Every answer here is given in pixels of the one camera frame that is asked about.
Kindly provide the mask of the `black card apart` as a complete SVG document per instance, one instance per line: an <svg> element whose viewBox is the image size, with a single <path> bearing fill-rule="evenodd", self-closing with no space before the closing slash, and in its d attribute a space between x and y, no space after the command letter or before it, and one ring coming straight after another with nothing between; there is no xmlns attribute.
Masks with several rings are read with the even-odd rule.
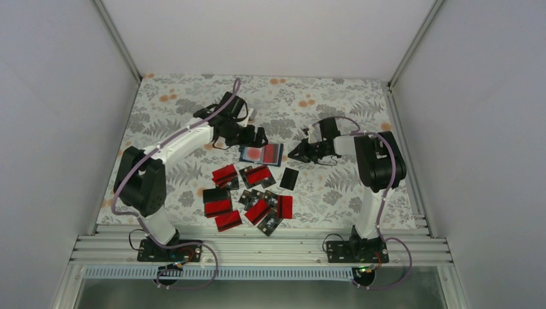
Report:
<svg viewBox="0 0 546 309"><path fill-rule="evenodd" d="M286 167L279 186L283 189L293 191L295 189L298 176L299 171Z"/></svg>

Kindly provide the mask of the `red card pile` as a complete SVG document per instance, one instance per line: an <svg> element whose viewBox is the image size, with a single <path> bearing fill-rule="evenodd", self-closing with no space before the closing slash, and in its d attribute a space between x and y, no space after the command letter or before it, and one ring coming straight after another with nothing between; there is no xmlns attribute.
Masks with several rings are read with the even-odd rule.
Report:
<svg viewBox="0 0 546 309"><path fill-rule="evenodd" d="M245 217L253 224L257 225L270 211L271 205L264 199L259 199L249 210Z"/></svg>

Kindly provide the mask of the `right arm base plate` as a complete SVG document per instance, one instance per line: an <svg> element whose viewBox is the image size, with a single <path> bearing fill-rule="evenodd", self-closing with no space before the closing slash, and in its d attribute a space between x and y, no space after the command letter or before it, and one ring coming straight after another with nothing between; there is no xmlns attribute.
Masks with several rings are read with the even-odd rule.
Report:
<svg viewBox="0 0 546 309"><path fill-rule="evenodd" d="M326 255L329 263L389 263L386 243L379 238L366 239L360 244L350 241L327 241Z"/></svg>

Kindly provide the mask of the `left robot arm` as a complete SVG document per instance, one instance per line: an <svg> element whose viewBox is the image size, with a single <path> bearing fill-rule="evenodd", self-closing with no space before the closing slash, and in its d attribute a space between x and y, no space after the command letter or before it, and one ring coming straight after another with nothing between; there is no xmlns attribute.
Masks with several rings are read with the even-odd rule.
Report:
<svg viewBox="0 0 546 309"><path fill-rule="evenodd" d="M233 92L220 103L201 108L172 136L143 149L128 147L122 154L114 183L114 200L132 207L128 216L138 219L154 253L164 261L179 252L179 233L165 211L167 173L197 148L223 138L227 146L263 147L268 144L264 128L248 121L252 110Z"/></svg>

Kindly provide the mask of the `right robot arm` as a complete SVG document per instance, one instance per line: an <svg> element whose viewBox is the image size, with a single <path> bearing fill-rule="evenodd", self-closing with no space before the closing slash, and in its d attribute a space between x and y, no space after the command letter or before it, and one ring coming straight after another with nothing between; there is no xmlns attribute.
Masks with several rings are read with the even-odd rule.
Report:
<svg viewBox="0 0 546 309"><path fill-rule="evenodd" d="M356 158L357 172L367 193L346 245L353 260L364 262L374 252L382 251L381 216L390 191L405 179L407 167L391 131L356 130L342 135L337 127L337 120L341 118L324 118L304 128L304 139L288 157L314 164L326 156Z"/></svg>

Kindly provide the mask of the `blue leather card holder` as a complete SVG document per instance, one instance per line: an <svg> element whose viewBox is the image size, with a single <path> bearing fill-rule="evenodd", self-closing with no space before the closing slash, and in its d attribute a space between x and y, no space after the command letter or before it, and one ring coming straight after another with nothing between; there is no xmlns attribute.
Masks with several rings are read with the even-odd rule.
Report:
<svg viewBox="0 0 546 309"><path fill-rule="evenodd" d="M240 146L240 161L280 167L283 150L282 143L270 143L260 148Z"/></svg>

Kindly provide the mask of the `white card with red circle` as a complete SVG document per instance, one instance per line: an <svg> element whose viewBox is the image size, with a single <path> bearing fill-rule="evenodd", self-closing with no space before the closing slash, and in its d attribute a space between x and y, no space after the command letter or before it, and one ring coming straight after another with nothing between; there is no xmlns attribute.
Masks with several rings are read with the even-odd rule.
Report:
<svg viewBox="0 0 546 309"><path fill-rule="evenodd" d="M241 159L245 162L262 162L263 148L246 147L241 153Z"/></svg>

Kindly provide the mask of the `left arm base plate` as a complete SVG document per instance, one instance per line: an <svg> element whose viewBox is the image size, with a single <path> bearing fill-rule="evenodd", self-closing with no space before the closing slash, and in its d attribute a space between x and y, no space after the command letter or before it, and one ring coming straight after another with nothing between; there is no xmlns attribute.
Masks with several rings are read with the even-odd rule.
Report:
<svg viewBox="0 0 546 309"><path fill-rule="evenodd" d="M193 245L174 249L159 247L154 241L146 238L140 242L136 260L139 262L199 262L202 253L201 240L182 239L179 243L193 242Z"/></svg>

